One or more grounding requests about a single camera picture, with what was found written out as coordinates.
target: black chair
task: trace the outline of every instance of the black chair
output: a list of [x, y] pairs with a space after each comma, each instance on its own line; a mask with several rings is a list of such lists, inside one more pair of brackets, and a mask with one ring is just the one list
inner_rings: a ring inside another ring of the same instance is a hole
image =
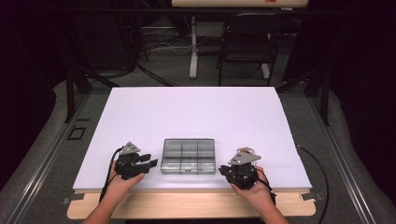
[[219, 86], [224, 78], [222, 66], [226, 63], [271, 64], [267, 86], [270, 86], [278, 45], [288, 29], [288, 19], [277, 14], [239, 13], [224, 22], [219, 51]]

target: forearm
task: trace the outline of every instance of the forearm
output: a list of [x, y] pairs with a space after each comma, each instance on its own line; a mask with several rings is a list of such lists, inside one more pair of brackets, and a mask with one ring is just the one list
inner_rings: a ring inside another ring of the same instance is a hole
[[279, 209], [276, 208], [273, 204], [268, 205], [268, 204], [263, 204], [259, 208], [255, 208], [257, 213], [262, 217], [263, 221], [266, 224], [283, 224], [283, 223], [289, 223], [285, 217], [280, 213]]
[[111, 198], [105, 197], [90, 215], [83, 221], [84, 224], [88, 223], [109, 223], [111, 219], [111, 215], [114, 210], [117, 208], [118, 203], [112, 200]]

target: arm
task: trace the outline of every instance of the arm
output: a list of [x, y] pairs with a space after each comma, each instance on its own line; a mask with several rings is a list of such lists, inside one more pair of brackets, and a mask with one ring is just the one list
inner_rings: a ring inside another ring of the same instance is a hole
[[[256, 166], [256, 169], [263, 171], [260, 166]], [[258, 172], [258, 175], [261, 180], [268, 182], [262, 172]], [[237, 195], [247, 200], [265, 223], [289, 223], [272, 202], [269, 189], [263, 183], [258, 181], [251, 189], [240, 189], [234, 184], [231, 187]]]
[[[110, 178], [116, 174], [114, 171], [114, 167], [115, 163], [113, 162]], [[144, 174], [140, 174], [129, 180], [123, 180], [119, 176], [115, 175], [113, 180], [111, 180], [110, 184], [107, 187], [105, 197], [95, 207], [95, 209], [93, 209], [93, 211], [83, 221], [83, 223], [108, 223], [114, 210], [126, 196], [129, 189], [139, 183], [144, 176]]]

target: table leg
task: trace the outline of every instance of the table leg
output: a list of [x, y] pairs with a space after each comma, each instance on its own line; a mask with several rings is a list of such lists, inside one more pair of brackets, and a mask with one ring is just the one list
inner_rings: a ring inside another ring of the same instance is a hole
[[190, 79], [197, 78], [198, 66], [198, 49], [197, 49], [197, 34], [195, 17], [191, 19], [191, 65], [190, 65]]

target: whiteboard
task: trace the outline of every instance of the whiteboard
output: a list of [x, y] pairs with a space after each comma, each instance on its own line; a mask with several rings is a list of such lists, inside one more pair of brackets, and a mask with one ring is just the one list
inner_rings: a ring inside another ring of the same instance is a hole
[[219, 170], [163, 175], [166, 138], [215, 139], [217, 167], [227, 165], [238, 148], [251, 147], [262, 157], [257, 165], [275, 191], [312, 188], [274, 88], [133, 87], [112, 89], [73, 189], [100, 191], [111, 156], [128, 141], [141, 149], [140, 155], [159, 160], [134, 190], [230, 189]]

